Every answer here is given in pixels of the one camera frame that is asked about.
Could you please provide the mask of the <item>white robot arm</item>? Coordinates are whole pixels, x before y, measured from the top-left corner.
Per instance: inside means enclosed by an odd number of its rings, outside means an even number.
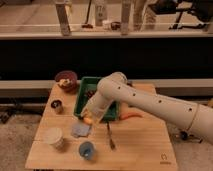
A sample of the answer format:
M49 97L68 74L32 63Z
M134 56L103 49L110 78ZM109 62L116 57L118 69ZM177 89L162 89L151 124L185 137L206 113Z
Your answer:
M122 72L103 77L80 115L99 123L114 102L123 102L176 125L213 144L213 108L138 90L127 85Z

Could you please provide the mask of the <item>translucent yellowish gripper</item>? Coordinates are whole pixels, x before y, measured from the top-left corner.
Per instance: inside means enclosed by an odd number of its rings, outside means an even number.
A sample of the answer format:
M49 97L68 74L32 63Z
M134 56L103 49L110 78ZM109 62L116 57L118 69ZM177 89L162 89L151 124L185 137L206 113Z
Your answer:
M85 110L81 113L82 118L84 117L90 117L93 120L93 124L92 125L97 125L100 123L101 118L97 117L96 115L94 115L92 112L90 112L89 110Z

